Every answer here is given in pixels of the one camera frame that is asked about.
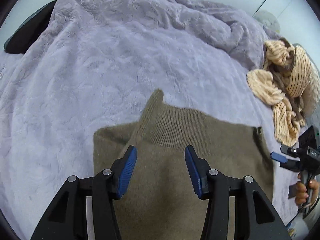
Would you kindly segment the person's right hand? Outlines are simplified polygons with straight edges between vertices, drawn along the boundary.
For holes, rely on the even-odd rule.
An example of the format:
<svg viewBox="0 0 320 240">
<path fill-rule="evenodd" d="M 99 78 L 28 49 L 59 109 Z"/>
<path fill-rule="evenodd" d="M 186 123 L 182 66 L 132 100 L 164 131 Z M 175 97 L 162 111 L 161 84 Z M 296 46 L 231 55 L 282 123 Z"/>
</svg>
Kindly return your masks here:
<svg viewBox="0 0 320 240">
<path fill-rule="evenodd" d="M 300 206 L 308 200 L 309 194 L 307 193 L 306 186 L 301 182 L 301 173 L 298 174 L 297 178 L 299 181 L 296 182 L 296 195 L 295 204 Z M 309 181 L 309 187 L 312 190 L 312 197 L 310 199 L 310 204 L 313 205 L 318 198 L 319 194 L 319 182 L 315 179 Z"/>
</svg>

